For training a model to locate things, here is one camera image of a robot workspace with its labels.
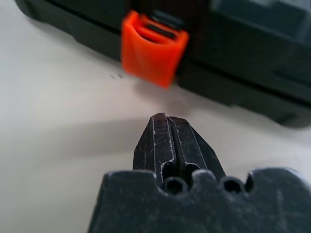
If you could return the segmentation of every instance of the orange clip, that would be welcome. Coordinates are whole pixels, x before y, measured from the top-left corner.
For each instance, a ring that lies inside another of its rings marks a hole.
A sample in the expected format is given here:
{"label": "orange clip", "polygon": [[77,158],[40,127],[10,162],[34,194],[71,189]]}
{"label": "orange clip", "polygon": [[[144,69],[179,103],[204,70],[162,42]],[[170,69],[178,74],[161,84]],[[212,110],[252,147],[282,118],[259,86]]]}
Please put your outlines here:
{"label": "orange clip", "polygon": [[[171,37],[153,31],[147,25],[168,32]],[[131,74],[168,88],[188,40],[187,32],[172,30],[131,11],[122,25],[122,66]]]}

